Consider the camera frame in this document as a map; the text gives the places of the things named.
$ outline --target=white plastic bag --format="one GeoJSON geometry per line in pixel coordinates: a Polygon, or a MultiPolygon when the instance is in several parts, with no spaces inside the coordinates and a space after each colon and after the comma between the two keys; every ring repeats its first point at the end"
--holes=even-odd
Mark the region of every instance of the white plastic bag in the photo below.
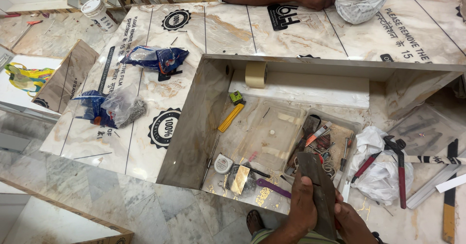
{"type": "MultiPolygon", "coordinates": [[[[348,180],[351,181],[359,167],[372,154],[383,150],[385,142],[383,138],[388,136],[375,126],[364,128],[361,134],[356,135],[358,154],[353,156],[348,173],[348,180]]],[[[393,155],[398,160],[397,155],[392,150],[383,150],[381,155],[393,155]]],[[[414,180],[414,169],[411,163],[405,162],[406,192],[411,189],[414,180]]],[[[364,196],[373,200],[391,205],[393,200],[400,197],[398,182],[398,163],[396,162],[373,162],[366,171],[351,185],[358,188],[364,196]]]]}
{"type": "Polygon", "coordinates": [[[137,96],[137,88],[134,84],[115,89],[101,107],[115,114],[113,120],[118,128],[125,127],[146,113],[146,106],[137,96]]]}

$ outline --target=plastic container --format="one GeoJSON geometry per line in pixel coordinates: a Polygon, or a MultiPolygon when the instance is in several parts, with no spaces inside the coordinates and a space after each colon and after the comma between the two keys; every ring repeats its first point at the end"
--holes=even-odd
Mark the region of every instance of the plastic container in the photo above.
{"type": "Polygon", "coordinates": [[[405,151],[413,156],[435,156],[466,128],[440,114],[428,104],[418,106],[399,120],[387,133],[406,142],[405,151]]]}
{"type": "MultiPolygon", "coordinates": [[[[314,108],[311,108],[311,109],[308,110],[307,114],[304,116],[302,124],[304,124],[304,120],[306,119],[306,117],[310,116],[310,115],[317,115],[317,116],[319,116],[321,118],[322,121],[330,121],[333,124],[339,125],[339,126],[341,126],[343,128],[352,130],[354,132],[355,137],[354,137],[353,141],[351,142],[352,146],[349,148],[349,151],[346,153],[346,164],[345,164],[345,167],[343,168],[343,175],[341,176],[340,183],[338,184],[338,187],[337,187],[338,191],[342,192],[343,187],[345,185],[346,177],[348,176],[348,172],[349,172],[348,166],[352,161],[352,157],[353,157],[354,153],[358,150],[356,148],[356,143],[357,143],[356,135],[358,135],[359,133],[362,132],[363,126],[358,122],[351,122],[351,121],[344,120],[342,118],[337,118],[335,116],[326,114],[326,113],[324,113],[322,111],[319,111],[319,110],[316,110],[314,108]]],[[[301,139],[300,136],[296,138],[296,140],[293,143],[293,147],[294,147],[294,145],[296,143],[299,142],[300,139],[301,139]]],[[[288,161],[288,159],[291,157],[292,153],[293,152],[290,152],[290,154],[288,155],[286,161],[288,161]]],[[[283,175],[286,177],[287,180],[294,181],[294,177],[288,176],[288,175],[285,174],[285,169],[286,169],[286,164],[283,166],[283,168],[281,170],[281,172],[283,172],[283,175]]]]}
{"type": "Polygon", "coordinates": [[[81,12],[106,34],[113,33],[118,28],[118,22],[101,0],[87,1],[81,8],[81,12]]]}
{"type": "Polygon", "coordinates": [[[300,107],[265,100],[257,107],[239,155],[271,170],[282,170],[302,127],[304,113],[300,107]]]}

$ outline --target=purple handle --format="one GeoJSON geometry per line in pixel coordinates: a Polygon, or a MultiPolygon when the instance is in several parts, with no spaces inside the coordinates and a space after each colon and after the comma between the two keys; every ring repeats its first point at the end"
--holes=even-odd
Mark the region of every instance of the purple handle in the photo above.
{"type": "Polygon", "coordinates": [[[264,179],[258,179],[256,181],[257,185],[261,186],[261,187],[268,187],[270,188],[271,190],[273,191],[276,191],[277,193],[279,193],[280,195],[283,195],[287,198],[291,198],[291,193],[289,193],[288,191],[282,189],[281,187],[279,186],[276,186],[272,183],[270,183],[269,181],[266,181],[264,179]]]}

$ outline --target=masking tape roll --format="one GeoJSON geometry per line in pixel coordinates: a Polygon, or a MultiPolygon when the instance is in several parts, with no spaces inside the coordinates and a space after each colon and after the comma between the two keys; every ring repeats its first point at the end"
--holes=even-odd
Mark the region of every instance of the masking tape roll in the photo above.
{"type": "Polygon", "coordinates": [[[251,87],[265,87],[268,74],[266,61],[248,61],[246,64],[246,85],[251,87]]]}

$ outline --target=blue plastic bag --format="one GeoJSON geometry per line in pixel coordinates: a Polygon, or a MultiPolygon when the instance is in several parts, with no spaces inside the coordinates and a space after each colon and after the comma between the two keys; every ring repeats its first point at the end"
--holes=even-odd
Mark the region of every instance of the blue plastic bag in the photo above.
{"type": "Polygon", "coordinates": [[[102,92],[90,90],[72,98],[70,100],[71,103],[68,103],[68,105],[72,110],[74,118],[88,119],[94,125],[117,129],[113,120],[115,114],[101,107],[107,96],[102,92]]]}
{"type": "Polygon", "coordinates": [[[188,50],[179,48],[161,49],[137,46],[120,63],[142,66],[167,74],[180,66],[188,54],[188,50]]]}

